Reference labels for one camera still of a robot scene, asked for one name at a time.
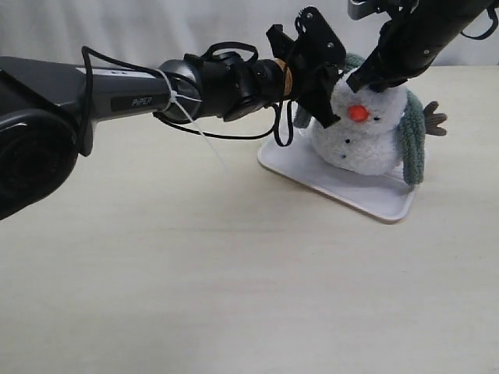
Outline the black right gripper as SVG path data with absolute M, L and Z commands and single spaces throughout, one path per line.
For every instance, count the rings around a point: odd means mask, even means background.
M 383 32 L 373 54 L 351 71 L 347 85 L 354 93 L 364 88 L 381 93 L 420 76 L 490 7 L 490 1 L 420 1 Z

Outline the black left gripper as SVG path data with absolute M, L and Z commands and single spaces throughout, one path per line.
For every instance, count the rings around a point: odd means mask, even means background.
M 283 64 L 284 98 L 295 101 L 327 129 L 340 120 L 332 109 L 331 95 L 346 65 L 346 49 L 315 6 L 301 9 L 294 27 L 295 39 L 281 24 L 266 32 L 273 57 Z

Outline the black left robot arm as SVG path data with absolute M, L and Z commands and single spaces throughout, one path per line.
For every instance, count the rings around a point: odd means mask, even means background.
M 297 103 L 331 123 L 331 88 L 346 50 L 319 10 L 302 9 L 296 38 L 282 25 L 266 35 L 272 56 L 225 41 L 157 68 L 82 47 L 79 65 L 1 58 L 1 216 L 56 191 L 79 157 L 90 155 L 100 122 L 151 114 L 173 127 L 215 117 L 235 121 Z

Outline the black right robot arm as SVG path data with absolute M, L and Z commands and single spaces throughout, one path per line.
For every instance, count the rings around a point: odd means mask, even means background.
M 347 79 L 352 91 L 371 86 L 381 92 L 423 74 L 436 57 L 481 13 L 490 28 L 472 40 L 488 38 L 498 28 L 497 1 L 350 1 L 349 16 L 362 19 L 386 12 L 377 46 Z

